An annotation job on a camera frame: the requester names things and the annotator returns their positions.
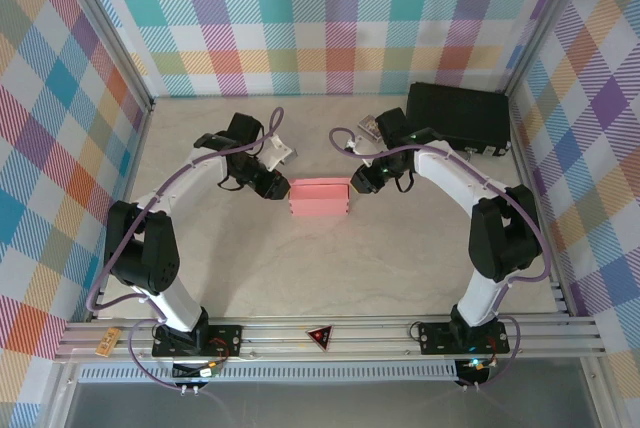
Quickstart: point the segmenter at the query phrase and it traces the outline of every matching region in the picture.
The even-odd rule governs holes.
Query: red warning sticker
[[[329,349],[331,331],[333,331],[333,326],[324,326],[322,328],[307,331],[307,335],[309,335],[309,338],[322,348],[322,351],[327,351]]]

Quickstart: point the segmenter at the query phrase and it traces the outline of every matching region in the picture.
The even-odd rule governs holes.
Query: checkered fabric
[[[0,0],[1,427],[34,423],[141,119],[76,0]]]
[[[581,314],[640,426],[640,0],[571,0],[513,114]]]
[[[160,96],[504,87],[547,0],[102,0]]]

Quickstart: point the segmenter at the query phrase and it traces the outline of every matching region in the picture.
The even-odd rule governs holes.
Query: pink box
[[[294,216],[349,213],[349,178],[303,178],[291,183],[289,206]]]

